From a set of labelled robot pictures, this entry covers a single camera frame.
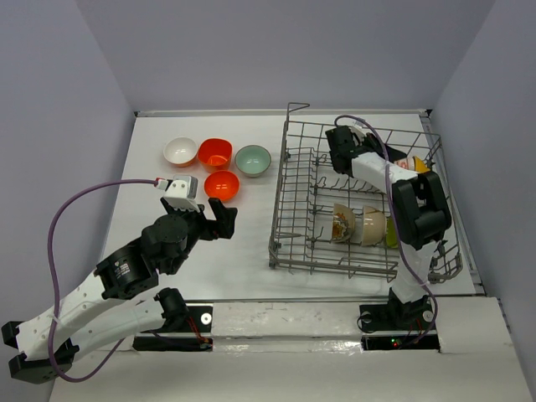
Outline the orange round bowl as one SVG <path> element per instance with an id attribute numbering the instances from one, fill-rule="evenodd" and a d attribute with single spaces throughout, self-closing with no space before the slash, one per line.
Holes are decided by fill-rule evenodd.
<path id="1" fill-rule="evenodd" d="M 230 171 L 217 171 L 208 175 L 204 181 L 204 191 L 209 198 L 230 201 L 240 190 L 240 180 Z"/>

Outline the red white patterned bowl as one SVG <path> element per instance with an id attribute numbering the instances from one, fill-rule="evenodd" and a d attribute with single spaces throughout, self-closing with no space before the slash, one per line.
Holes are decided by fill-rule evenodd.
<path id="1" fill-rule="evenodd" d="M 406 157 L 395 161 L 394 163 L 401 168 L 416 172 L 416 164 L 414 157 Z"/>

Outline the beige painted ceramic bowl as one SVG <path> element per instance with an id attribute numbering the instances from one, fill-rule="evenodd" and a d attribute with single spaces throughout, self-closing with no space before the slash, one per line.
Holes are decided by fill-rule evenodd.
<path id="1" fill-rule="evenodd" d="M 332 211 L 332 243 L 343 243 L 349 240 L 354 232 L 356 217 L 353 210 L 346 205 L 334 204 Z"/>

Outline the yellow bowl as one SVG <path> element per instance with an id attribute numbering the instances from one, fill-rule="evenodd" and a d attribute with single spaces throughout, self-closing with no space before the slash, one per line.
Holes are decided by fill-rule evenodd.
<path id="1" fill-rule="evenodd" d="M 428 173 L 430 171 L 430 168 L 420 158 L 413 157 L 413 160 L 414 160 L 414 168 L 417 173 Z"/>

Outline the grey wire dish rack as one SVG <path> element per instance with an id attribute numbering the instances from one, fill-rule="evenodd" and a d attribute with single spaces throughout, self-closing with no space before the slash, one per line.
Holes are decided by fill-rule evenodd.
<path id="1" fill-rule="evenodd" d="M 333 243 L 332 213 L 336 204 L 350 208 L 357 219 L 372 207 L 389 213 L 387 197 L 369 183 L 332 169 L 326 131 L 332 118 L 306 117 L 307 103 L 286 109 L 277 168 L 276 201 L 269 240 L 270 268 L 309 274 L 343 274 L 392 281 L 399 253 L 380 241 L 363 246 L 361 234 Z"/>

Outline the lime green bowl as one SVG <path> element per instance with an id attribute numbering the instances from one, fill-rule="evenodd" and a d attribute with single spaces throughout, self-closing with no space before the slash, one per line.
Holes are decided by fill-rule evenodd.
<path id="1" fill-rule="evenodd" d="M 386 232 L 385 232 L 385 244 L 389 248 L 398 248 L 398 236 L 396 234 L 396 229 L 394 225 L 394 219 L 388 217 L 386 220 Z"/>

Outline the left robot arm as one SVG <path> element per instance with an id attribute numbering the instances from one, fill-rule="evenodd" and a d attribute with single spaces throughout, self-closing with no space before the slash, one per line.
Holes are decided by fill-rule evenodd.
<path id="1" fill-rule="evenodd" d="M 210 198 L 213 219 L 199 204 L 175 210 L 144 228 L 140 236 L 100 262 L 69 295 L 26 322 L 2 327 L 5 344 L 18 350 L 9 363 L 13 379 L 43 384 L 66 373 L 86 354 L 139 332 L 176 332 L 191 327 L 188 306 L 176 288 L 163 288 L 124 312 L 113 308 L 147 293 L 161 275 L 174 275 L 200 241 L 229 240 L 236 208 Z"/>

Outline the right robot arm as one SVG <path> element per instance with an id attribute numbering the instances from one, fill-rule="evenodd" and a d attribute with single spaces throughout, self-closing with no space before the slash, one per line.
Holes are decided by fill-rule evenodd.
<path id="1" fill-rule="evenodd" d="M 398 241 L 400 267 L 388 300 L 360 307 L 363 332 L 407 331 L 417 322 L 432 327 L 437 304 L 428 285 L 430 263 L 452 224 L 440 177 L 409 167 L 407 154 L 385 144 L 371 126 L 335 126 L 326 137 L 336 173 L 385 194 Z"/>

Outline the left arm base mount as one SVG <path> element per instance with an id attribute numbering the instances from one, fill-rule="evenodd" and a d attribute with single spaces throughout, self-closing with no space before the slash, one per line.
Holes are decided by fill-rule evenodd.
<path id="1" fill-rule="evenodd" d="M 188 305 L 178 289 L 164 288 L 155 296 L 163 307 L 163 325 L 134 337 L 138 352 L 211 352 L 213 306 Z"/>

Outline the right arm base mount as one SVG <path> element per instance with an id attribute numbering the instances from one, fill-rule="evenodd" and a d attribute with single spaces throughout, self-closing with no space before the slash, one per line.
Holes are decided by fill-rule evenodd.
<path id="1" fill-rule="evenodd" d="M 393 291 L 385 303 L 361 305 L 356 324 L 362 333 L 363 350 L 439 351 L 434 313 L 427 295 L 402 303 Z"/>

